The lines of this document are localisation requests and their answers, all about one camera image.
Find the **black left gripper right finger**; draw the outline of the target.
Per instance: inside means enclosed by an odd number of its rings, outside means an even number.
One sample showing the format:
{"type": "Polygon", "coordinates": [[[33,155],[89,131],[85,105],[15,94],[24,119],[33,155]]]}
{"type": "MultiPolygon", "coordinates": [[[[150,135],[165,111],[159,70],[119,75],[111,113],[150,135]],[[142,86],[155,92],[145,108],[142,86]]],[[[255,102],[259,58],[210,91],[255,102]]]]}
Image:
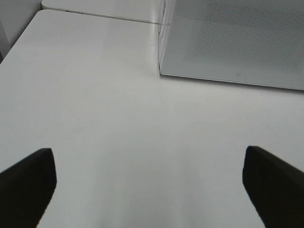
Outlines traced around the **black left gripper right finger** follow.
{"type": "Polygon", "coordinates": [[[266,228],[304,226],[304,173],[258,146],[246,149],[244,188],[266,228]]]}

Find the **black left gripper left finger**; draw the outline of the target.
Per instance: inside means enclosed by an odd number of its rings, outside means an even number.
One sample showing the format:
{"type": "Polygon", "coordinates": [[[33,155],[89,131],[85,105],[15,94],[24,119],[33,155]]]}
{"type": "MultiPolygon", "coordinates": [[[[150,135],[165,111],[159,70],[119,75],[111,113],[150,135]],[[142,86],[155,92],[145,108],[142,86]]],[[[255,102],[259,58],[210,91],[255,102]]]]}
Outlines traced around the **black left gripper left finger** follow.
{"type": "Polygon", "coordinates": [[[54,155],[42,148],[0,173],[0,226],[35,228],[57,185],[54,155]]]}

